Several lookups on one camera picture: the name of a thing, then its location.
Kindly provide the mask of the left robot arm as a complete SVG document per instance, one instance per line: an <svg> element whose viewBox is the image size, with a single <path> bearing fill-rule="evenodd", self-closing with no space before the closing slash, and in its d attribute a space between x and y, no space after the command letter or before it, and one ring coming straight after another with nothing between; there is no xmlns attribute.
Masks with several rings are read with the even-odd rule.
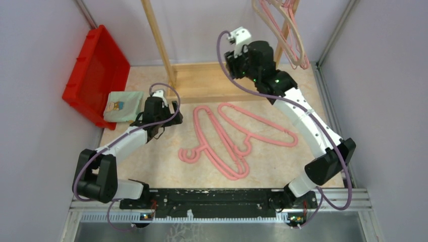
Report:
<svg viewBox="0 0 428 242"><path fill-rule="evenodd" d="M168 102L163 90L150 94L143 112L113 141L95 150L84 149L78 157L72 192L79 201L111 201L127 199L144 209L150 205L148 185L137 180L118 178L118 163L135 150L160 137L159 131L183 122L181 99Z"/></svg>

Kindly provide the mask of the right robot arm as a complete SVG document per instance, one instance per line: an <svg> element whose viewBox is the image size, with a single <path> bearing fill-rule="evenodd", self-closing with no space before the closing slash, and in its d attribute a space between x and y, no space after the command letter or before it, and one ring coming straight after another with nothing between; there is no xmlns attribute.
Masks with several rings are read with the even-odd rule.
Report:
<svg viewBox="0 0 428 242"><path fill-rule="evenodd" d="M297 208L304 195L344 172L356 149L323 122L309 105L296 81L277 69L273 48L266 41L253 41L245 28L223 31L217 40L217 56L226 77L239 89L263 98L285 114L303 136L314 160L302 174L284 187L287 206Z"/></svg>

